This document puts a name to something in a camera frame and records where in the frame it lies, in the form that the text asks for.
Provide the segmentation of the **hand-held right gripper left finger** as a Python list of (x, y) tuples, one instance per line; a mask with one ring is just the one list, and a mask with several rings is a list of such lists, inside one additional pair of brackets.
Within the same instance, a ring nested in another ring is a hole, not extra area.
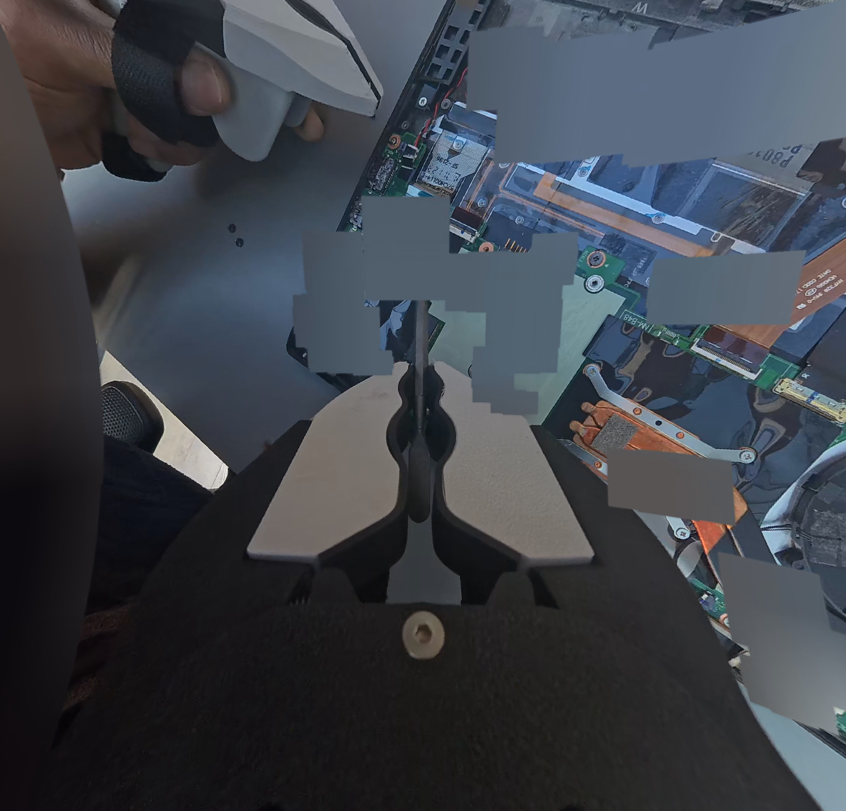
[(246, 553), (342, 570), (363, 601), (384, 601), (408, 536), (414, 371), (396, 363), (311, 421)]

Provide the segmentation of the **black mesh office chair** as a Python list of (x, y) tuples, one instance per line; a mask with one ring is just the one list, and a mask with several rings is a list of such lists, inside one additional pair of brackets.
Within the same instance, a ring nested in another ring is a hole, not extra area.
[(112, 381), (101, 387), (104, 457), (130, 451), (153, 455), (164, 435), (164, 421), (152, 399), (137, 385)]

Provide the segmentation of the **pale green memory module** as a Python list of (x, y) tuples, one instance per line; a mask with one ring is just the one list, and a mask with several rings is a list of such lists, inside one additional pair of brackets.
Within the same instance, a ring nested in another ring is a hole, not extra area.
[(433, 341), (431, 362), (444, 362), (467, 375), (473, 359), (473, 349), (484, 344), (485, 317), (481, 313), (446, 309), (445, 301), (432, 301), (430, 315), (443, 323)]
[(603, 289), (589, 293), (582, 281), (563, 287), (563, 311), (553, 373), (515, 374), (516, 390), (537, 394), (537, 411), (525, 415), (530, 425), (541, 425), (554, 408), (585, 359), (584, 350), (608, 315), (616, 315), (624, 296)]

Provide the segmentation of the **silver shielded wireless card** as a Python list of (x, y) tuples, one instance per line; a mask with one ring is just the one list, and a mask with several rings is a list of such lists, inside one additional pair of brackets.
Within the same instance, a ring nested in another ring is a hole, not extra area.
[(476, 174), (494, 144), (495, 122), (459, 108), (442, 118), (429, 136), (429, 150), (415, 186), (450, 199)]

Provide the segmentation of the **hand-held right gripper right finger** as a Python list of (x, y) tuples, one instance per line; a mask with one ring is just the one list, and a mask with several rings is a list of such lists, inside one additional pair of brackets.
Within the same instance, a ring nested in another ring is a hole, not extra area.
[(473, 400), (471, 379), (437, 362), (425, 374), (435, 463), (432, 542), (460, 578), (463, 603), (485, 603), (503, 573), (594, 559), (530, 425)]

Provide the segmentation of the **person's left hand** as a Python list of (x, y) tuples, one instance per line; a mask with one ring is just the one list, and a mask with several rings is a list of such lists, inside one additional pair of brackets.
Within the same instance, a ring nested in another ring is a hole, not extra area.
[[(1, 0), (1, 23), (58, 171), (101, 160), (101, 137), (113, 129), (111, 41), (113, 18), (97, 0)], [(230, 103), (226, 74), (192, 50), (177, 73), (185, 111), (223, 113)], [(126, 137), (140, 156), (168, 165), (195, 165), (208, 152), (169, 144), (131, 116)]]

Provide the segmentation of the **person's black clothing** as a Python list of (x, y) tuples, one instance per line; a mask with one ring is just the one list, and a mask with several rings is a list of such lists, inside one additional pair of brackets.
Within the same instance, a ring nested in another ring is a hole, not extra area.
[(104, 436), (96, 553), (85, 614), (139, 593), (213, 494), (148, 452)]

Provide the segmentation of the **black handled metal spudger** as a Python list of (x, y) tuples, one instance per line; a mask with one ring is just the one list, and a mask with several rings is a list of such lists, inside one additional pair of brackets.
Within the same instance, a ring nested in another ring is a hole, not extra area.
[(425, 376), (429, 364), (429, 303), (416, 301), (414, 357), (415, 434), (408, 452), (408, 517), (421, 523), (430, 515), (430, 453), (427, 445)]

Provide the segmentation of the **copper laptop heat sink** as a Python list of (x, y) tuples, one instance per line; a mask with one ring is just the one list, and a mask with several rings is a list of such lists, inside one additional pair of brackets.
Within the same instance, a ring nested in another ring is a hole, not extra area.
[(572, 421), (571, 441), (564, 441), (574, 455), (601, 475), (608, 475), (608, 455), (614, 449), (689, 454), (735, 464), (753, 464), (758, 452), (751, 446), (717, 448), (671, 420), (612, 391), (600, 367), (588, 363), (583, 374), (599, 395), (595, 404), (582, 404), (582, 422)]

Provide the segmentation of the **black laptop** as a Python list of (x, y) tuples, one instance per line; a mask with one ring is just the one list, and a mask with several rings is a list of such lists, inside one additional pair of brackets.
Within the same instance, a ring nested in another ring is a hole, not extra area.
[[(389, 121), (338, 229), (362, 228), (365, 197), (428, 197), (415, 178), (440, 119), (466, 103), (471, 34), (537, 27), (565, 40), (648, 35), (653, 45), (774, 19), (840, 0), (455, 0), (433, 57), (410, 79), (411, 109)], [(453, 253), (524, 254), (536, 235), (576, 233), (575, 280), (589, 293), (625, 298), (584, 350), (585, 359), (542, 426), (563, 444), (599, 395), (583, 374), (595, 363), (608, 387), (711, 446), (751, 446), (735, 465), (738, 525), (643, 516), (679, 566), (707, 615), (737, 681), (748, 650), (730, 634), (716, 573), (720, 552), (771, 559), (762, 520), (823, 452), (844, 443), (844, 142), (824, 143), (834, 161), (811, 171), (817, 144), (632, 167), (620, 155), (495, 165), (493, 148), (450, 203)], [(793, 324), (670, 325), (646, 319), (657, 259), (683, 247), (724, 255), (807, 253)]]

